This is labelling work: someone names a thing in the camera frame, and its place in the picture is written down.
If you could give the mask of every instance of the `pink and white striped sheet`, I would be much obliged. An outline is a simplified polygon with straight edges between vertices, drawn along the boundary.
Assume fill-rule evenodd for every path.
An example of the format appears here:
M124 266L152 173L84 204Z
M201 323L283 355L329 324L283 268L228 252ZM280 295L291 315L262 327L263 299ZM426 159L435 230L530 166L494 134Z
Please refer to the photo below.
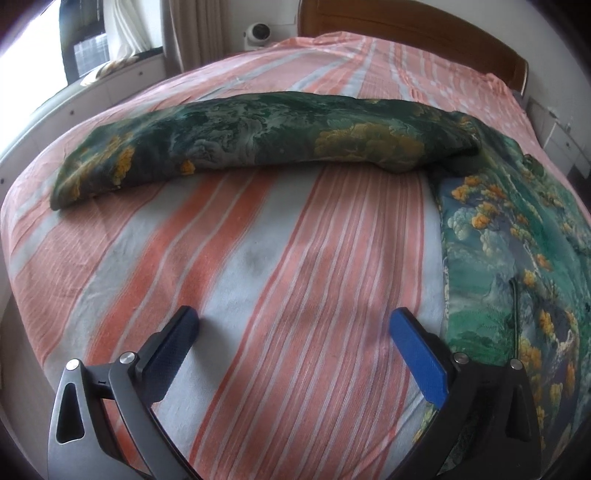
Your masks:
M439 214L422 173L253 168L49 209L57 169L95 126L275 90L457 109L567 184L493 75L360 35L293 38L170 79L47 147L2 207L12 289L53 386L68 359L113 361L194 306L200 337L154 408L205 478L384 478L425 407L387 318L407 306L439 332L444 309Z

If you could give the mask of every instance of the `green patterned blanket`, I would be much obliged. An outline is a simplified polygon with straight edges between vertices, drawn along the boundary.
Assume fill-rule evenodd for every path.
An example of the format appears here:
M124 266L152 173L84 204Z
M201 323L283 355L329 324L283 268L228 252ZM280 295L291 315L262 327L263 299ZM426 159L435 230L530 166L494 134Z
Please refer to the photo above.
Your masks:
M443 337L482 362L522 360L548 467L591 410L591 229L540 163L476 118L298 92L177 106L96 128L66 158L51 208L200 170L303 161L427 170L441 211Z

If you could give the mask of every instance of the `drawer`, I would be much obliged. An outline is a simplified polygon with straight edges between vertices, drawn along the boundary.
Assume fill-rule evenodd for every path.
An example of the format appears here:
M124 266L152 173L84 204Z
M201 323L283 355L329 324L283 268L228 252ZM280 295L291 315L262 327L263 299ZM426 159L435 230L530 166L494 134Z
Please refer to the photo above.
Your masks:
M574 166L574 159L570 158L554 140L548 140L544 151L564 175L569 174Z
M105 85L111 103L116 105L165 78L164 57L157 55L105 78Z
M549 141L553 141L573 162L577 160L579 149L574 144L573 139L556 124L554 124L552 131L550 132Z

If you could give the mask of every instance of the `folded quilt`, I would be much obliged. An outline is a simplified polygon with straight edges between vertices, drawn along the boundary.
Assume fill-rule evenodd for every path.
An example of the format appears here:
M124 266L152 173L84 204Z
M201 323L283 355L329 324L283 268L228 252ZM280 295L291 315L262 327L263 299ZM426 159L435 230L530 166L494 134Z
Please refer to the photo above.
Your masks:
M53 210L196 171L367 161L393 173L478 150L453 113L403 100L277 92L175 106L97 127L66 158Z

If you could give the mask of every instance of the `white wall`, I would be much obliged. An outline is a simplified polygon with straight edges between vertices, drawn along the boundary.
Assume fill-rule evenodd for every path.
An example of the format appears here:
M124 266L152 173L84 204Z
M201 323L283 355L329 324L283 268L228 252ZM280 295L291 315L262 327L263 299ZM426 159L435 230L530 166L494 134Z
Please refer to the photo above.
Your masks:
M253 23L271 27L271 41L297 35L296 17L300 0L227 0L230 51L244 50L244 31Z
M552 108L571 122L573 138L591 158L591 83L563 40L527 0L421 0L480 27L513 48L530 64L526 97ZM233 51L242 49L242 32L255 21L287 23L300 0L228 0ZM293 25L277 28L273 40L296 35Z

